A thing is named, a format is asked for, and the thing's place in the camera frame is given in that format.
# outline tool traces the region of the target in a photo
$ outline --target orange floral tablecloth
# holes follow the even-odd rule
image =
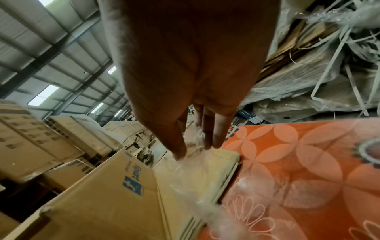
[[[243,126],[223,148],[242,167],[222,205],[250,234],[380,240],[380,119]]]

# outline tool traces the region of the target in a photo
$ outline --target ceiling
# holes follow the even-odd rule
[[[0,98],[103,125],[130,109],[113,67],[96,0],[0,0]]]

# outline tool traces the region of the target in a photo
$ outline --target finger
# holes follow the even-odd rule
[[[179,128],[181,130],[181,133],[184,133],[186,130],[188,110],[189,110],[188,108],[185,109],[185,111],[182,113],[182,115],[177,120]]]
[[[235,113],[224,116],[215,114],[215,126],[213,133],[213,147],[220,148],[223,145],[228,129],[231,126],[231,122],[235,117]]]
[[[203,118],[203,105],[193,104],[194,106],[194,120],[195,125],[198,127],[202,126],[202,118]]]
[[[165,126],[156,124],[146,125],[149,130],[160,140],[160,142],[173,153],[176,160],[186,155],[186,146],[178,122],[172,122]]]
[[[213,145],[215,113],[207,107],[203,108],[202,131],[205,133],[205,149],[209,150]]]

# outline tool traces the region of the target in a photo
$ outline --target corrugated metal roof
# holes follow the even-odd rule
[[[107,72],[110,58],[95,0],[54,0],[46,7],[38,0],[0,0],[0,85],[10,90],[0,93],[36,116],[84,113],[104,123],[127,109],[118,70]],[[59,88],[29,106],[49,85]]]

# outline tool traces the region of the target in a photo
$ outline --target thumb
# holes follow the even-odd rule
[[[186,145],[177,121],[160,126],[148,123],[145,126],[173,153],[176,160],[185,157]]]

